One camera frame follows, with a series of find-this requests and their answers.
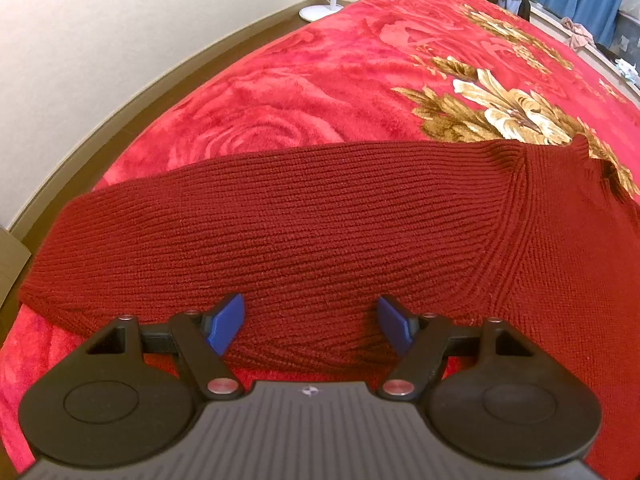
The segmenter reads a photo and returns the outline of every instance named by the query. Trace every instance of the bed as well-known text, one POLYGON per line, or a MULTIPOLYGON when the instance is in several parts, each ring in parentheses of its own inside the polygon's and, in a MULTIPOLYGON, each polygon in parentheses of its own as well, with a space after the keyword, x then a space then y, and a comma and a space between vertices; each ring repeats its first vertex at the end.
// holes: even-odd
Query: bed
MULTIPOLYGON (((638 200, 639 127, 636 106, 572 51, 484 0, 363 0, 205 83, 151 124, 96 188, 205 158, 294 146, 567 144, 582 134, 590 155, 611 161, 638 200)), ((18 471, 33 461, 19 401, 81 341, 23 305, 0 350, 0 430, 18 471)), ((630 478, 640 472, 631 448, 621 446, 614 460, 596 444, 589 464, 607 478, 630 478)))

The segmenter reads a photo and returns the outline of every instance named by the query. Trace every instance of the blue gripper pad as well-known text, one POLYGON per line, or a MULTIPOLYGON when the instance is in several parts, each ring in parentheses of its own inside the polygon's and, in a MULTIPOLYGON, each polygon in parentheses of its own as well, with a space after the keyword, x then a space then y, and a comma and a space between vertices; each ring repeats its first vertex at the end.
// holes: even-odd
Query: blue gripper pad
POLYGON ((400 357, 414 344, 409 320, 384 296, 378 298, 378 325, 400 357))
POLYGON ((236 294, 213 317, 207 343, 215 353, 222 355, 233 338, 240 330, 244 321, 244 300, 241 294, 236 294))

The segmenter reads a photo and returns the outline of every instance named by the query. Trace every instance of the white fan pole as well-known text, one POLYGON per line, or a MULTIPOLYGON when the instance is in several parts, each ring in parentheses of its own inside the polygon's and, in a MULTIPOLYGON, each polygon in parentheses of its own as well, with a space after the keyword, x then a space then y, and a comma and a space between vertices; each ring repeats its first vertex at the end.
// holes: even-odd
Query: white fan pole
POLYGON ((330 5, 314 5, 311 7, 305 7, 300 10, 300 18, 307 22, 314 22, 325 16, 335 14, 339 10, 342 10, 342 6, 338 5, 338 0, 331 0, 330 5))

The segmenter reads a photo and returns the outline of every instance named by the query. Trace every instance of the knit sweater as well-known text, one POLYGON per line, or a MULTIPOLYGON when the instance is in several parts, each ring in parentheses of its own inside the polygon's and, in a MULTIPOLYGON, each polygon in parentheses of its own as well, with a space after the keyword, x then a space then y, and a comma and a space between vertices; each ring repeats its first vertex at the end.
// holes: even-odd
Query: knit sweater
POLYGON ((227 156, 73 200, 20 298, 87 336, 241 292, 232 368, 335 380, 395 362, 380 294, 458 323, 497 316, 600 399, 590 463, 640 472, 639 212, 580 136, 227 156))

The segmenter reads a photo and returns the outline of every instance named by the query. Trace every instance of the wooden floor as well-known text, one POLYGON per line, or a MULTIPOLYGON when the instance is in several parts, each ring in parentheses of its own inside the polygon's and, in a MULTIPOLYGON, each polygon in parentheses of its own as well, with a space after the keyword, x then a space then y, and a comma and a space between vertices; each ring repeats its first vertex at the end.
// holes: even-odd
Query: wooden floor
MULTIPOLYGON (((207 82, 213 76, 230 66, 232 63, 244 57, 246 54, 270 43, 273 40, 289 34, 297 30, 306 23, 295 16, 290 20, 281 22, 274 27, 256 34, 252 38, 244 41, 229 52, 221 54, 213 59, 205 66, 188 76, 182 82, 177 84, 171 90, 166 92, 162 97, 154 101, 150 106, 140 112, 135 118, 124 126, 109 142, 107 142, 98 151, 84 167, 76 173, 69 181, 64 189, 56 196, 55 200, 46 208, 38 221, 33 225, 30 231, 22 240, 27 246, 31 254, 38 251, 44 237, 49 232, 53 221, 64 207, 74 197, 85 193, 100 180, 104 172, 118 158, 118 156, 126 149, 127 146, 147 127, 153 120, 158 118, 164 111, 178 103, 185 96, 190 94, 197 87, 207 82)), ((6 338, 11 325, 14 323, 18 313, 17 291, 28 272, 30 264, 27 264, 15 283, 9 296, 0 308, 0 344, 6 338)), ((0 447, 0 480, 13 480, 16 478, 16 472, 9 461, 4 447, 0 447)))

